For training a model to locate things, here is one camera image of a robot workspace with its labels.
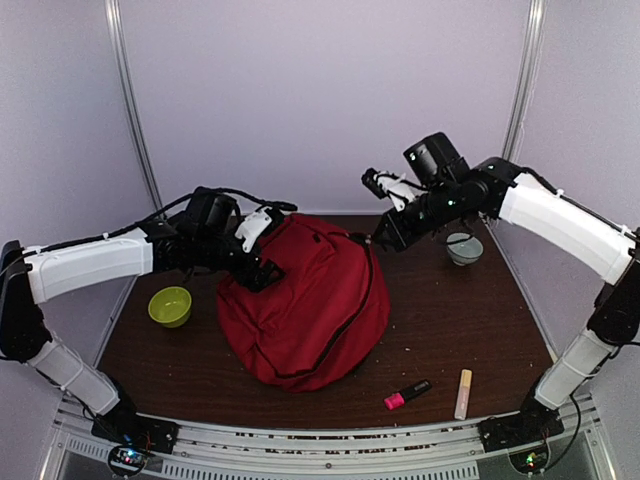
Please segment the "red student backpack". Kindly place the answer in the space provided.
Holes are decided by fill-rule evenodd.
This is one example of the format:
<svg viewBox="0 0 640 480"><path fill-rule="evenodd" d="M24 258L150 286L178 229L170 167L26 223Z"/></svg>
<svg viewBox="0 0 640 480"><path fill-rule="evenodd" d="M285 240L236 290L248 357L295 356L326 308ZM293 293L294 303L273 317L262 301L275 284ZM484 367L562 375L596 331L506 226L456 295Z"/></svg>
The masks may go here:
<svg viewBox="0 0 640 480"><path fill-rule="evenodd" d="M258 293L232 276L217 286L217 318L232 351L259 381L288 392L318 390L352 372L391 312L365 235L293 214L261 247L282 279Z"/></svg>

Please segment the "pink black highlighter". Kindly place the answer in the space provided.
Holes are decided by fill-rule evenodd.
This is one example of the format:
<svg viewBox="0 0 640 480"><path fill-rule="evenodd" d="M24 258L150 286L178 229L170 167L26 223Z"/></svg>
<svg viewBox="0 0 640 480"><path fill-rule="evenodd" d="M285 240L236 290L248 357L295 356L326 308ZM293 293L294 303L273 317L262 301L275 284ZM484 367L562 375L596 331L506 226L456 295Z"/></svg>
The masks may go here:
<svg viewBox="0 0 640 480"><path fill-rule="evenodd" d="M412 401L419 396L425 394L432 388L432 384L428 380L421 380L417 383L409 385L384 399L385 407L393 411L404 406L407 402Z"/></svg>

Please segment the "pale yellow highlighter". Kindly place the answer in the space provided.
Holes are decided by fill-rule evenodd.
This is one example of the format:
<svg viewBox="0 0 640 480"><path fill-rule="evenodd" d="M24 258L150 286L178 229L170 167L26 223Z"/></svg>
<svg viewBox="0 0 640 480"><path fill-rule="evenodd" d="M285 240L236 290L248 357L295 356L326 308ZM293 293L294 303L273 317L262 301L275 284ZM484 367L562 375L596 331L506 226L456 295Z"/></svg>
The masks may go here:
<svg viewBox="0 0 640 480"><path fill-rule="evenodd" d="M461 371L454 409L455 420L465 420L467 417L472 378L471 370L463 369Z"/></svg>

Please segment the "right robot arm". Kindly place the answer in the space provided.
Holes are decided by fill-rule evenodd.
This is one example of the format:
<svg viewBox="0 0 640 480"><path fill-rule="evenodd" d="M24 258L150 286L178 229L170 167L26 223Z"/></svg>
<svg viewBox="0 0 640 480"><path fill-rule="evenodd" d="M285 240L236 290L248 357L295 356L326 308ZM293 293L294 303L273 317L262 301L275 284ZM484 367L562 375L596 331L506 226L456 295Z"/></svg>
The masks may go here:
<svg viewBox="0 0 640 480"><path fill-rule="evenodd" d="M453 221L483 216L529 231L590 267L604 286L584 329L536 382L513 419L519 440L535 440L559 407L639 332L639 234L554 188L534 169L491 157L467 164L438 132L404 151L416 176L368 169L361 181L393 206L374 239L402 252Z"/></svg>

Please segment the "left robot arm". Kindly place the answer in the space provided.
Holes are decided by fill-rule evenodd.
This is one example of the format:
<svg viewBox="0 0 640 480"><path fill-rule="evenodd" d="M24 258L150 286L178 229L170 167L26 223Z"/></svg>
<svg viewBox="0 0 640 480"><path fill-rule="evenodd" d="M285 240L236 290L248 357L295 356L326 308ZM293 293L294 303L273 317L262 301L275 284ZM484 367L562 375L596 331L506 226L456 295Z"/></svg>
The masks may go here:
<svg viewBox="0 0 640 480"><path fill-rule="evenodd" d="M180 270L226 271L259 292L284 276L259 254L258 240L294 204L246 194L257 210L242 216L241 191L198 187L129 226L48 246L17 241L1 254L1 358L27 364L74 396L123 444L137 442L144 424L123 389L64 345L45 325L42 304L84 287L125 277Z"/></svg>

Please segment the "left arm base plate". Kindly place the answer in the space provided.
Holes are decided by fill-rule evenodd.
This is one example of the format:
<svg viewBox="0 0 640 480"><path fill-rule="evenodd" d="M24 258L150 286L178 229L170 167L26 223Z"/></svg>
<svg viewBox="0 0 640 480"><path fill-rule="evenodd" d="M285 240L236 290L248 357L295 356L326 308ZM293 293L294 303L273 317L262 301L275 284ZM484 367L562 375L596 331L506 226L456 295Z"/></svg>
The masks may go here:
<svg viewBox="0 0 640 480"><path fill-rule="evenodd" d="M177 423L144 416L137 417L135 425L126 431L108 426L104 419L94 420L91 427L91 434L95 437L162 454L173 452L178 433Z"/></svg>

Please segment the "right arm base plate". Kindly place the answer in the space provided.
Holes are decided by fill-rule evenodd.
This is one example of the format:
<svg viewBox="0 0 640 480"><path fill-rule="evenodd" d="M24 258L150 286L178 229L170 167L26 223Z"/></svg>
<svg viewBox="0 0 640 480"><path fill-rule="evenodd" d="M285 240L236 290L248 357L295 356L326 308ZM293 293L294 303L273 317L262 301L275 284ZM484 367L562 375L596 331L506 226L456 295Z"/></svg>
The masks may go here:
<svg viewBox="0 0 640 480"><path fill-rule="evenodd" d="M490 417L478 424L478 432L485 452L512 449L543 441L565 431L556 412L523 413Z"/></svg>

